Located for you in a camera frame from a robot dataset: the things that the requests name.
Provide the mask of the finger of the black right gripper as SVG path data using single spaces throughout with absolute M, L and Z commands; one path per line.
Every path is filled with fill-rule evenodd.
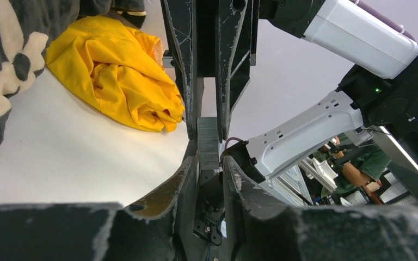
M 183 97 L 188 137 L 197 137 L 204 81 L 198 76 L 196 1 L 161 1 L 177 86 Z
M 250 81 L 253 1 L 219 1 L 215 20 L 219 140 L 229 135 L 232 111 Z

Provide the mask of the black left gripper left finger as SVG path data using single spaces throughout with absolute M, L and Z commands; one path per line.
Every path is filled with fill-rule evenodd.
M 196 157 L 129 206 L 116 202 L 0 204 L 0 260 L 186 260 L 182 206 Z

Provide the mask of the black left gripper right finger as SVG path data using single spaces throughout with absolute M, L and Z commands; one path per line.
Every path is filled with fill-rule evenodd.
M 418 260 L 411 206 L 291 206 L 223 160 L 227 260 Z

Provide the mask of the grey staple strip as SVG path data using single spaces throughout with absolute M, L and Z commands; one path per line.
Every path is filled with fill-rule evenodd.
M 199 166 L 201 170 L 219 168 L 219 138 L 216 117 L 197 119 Z

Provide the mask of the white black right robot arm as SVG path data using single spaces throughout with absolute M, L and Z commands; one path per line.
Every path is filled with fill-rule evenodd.
M 360 1 L 162 1 L 183 96 L 195 177 L 219 168 L 232 110 L 250 81 L 257 24 L 267 20 L 354 63 L 319 103 L 260 136 L 237 143 L 261 185 L 360 127 L 402 118 L 418 98 L 418 42 Z

